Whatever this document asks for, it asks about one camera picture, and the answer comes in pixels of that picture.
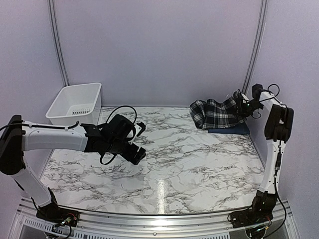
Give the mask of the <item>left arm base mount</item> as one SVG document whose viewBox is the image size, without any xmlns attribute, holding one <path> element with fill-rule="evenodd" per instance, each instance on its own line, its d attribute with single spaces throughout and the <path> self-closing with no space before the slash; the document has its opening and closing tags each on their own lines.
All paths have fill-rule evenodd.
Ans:
<svg viewBox="0 0 319 239">
<path fill-rule="evenodd" d="M 77 226 L 79 220 L 80 213 L 75 210 L 65 209 L 65 208 L 58 208 L 43 210 L 37 209 L 36 217 L 55 223 L 59 226 Z"/>
</svg>

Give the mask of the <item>plaid black white garment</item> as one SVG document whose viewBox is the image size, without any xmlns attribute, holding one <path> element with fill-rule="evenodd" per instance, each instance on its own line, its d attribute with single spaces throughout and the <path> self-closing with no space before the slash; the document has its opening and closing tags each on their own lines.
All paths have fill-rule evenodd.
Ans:
<svg viewBox="0 0 319 239">
<path fill-rule="evenodd" d="M 247 118 L 238 115 L 233 97 L 220 103 L 214 99 L 196 100 L 189 106 L 190 115 L 198 129 L 231 128 L 245 123 Z"/>
</svg>

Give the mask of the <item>blue t-shirt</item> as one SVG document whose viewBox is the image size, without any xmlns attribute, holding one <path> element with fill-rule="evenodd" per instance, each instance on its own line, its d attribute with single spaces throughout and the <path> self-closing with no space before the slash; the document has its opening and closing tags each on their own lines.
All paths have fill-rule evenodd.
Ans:
<svg viewBox="0 0 319 239">
<path fill-rule="evenodd" d="M 241 124 L 238 124 L 234 127 L 229 127 L 229 128 L 209 129 L 208 133 L 249 135 L 250 130 L 245 123 L 241 123 Z"/>
</svg>

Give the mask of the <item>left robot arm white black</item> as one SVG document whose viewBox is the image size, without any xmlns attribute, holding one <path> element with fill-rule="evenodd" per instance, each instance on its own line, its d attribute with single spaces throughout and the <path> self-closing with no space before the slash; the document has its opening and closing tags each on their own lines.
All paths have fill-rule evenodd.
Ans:
<svg viewBox="0 0 319 239">
<path fill-rule="evenodd" d="M 66 149 L 85 153 L 98 153 L 100 164 L 109 153 L 121 156 L 133 165 L 145 158 L 144 148 L 134 144 L 136 137 L 146 129 L 143 122 L 131 122 L 115 115 L 109 122 L 94 125 L 76 122 L 71 126 L 35 124 L 14 115 L 8 125 L 1 128 L 0 171 L 10 176 L 37 206 L 37 217 L 57 222 L 64 217 L 76 216 L 58 206 L 51 189 L 46 187 L 24 161 L 24 152 L 40 149 Z"/>
</svg>

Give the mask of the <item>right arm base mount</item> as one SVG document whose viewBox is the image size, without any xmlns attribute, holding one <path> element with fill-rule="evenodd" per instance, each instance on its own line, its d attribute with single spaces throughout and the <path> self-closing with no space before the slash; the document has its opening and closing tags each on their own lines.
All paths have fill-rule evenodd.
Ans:
<svg viewBox="0 0 319 239">
<path fill-rule="evenodd" d="M 252 209 L 233 211 L 227 217 L 228 222 L 232 224 L 233 228 L 257 225 L 269 222 L 272 219 L 272 212 L 253 211 Z"/>
</svg>

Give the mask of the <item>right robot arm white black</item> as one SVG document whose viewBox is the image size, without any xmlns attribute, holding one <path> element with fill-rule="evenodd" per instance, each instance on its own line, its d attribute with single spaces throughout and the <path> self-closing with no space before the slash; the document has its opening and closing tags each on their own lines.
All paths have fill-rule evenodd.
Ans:
<svg viewBox="0 0 319 239">
<path fill-rule="evenodd" d="M 252 99 L 240 90 L 237 91 L 236 113 L 240 116 L 252 116 L 254 111 L 266 110 L 268 117 L 264 126 L 267 142 L 267 159 L 263 180 L 247 212 L 247 219 L 252 223 L 272 214 L 278 195 L 281 164 L 286 144 L 291 136 L 294 110 L 277 99 L 269 89 L 261 84 L 252 87 Z"/>
</svg>

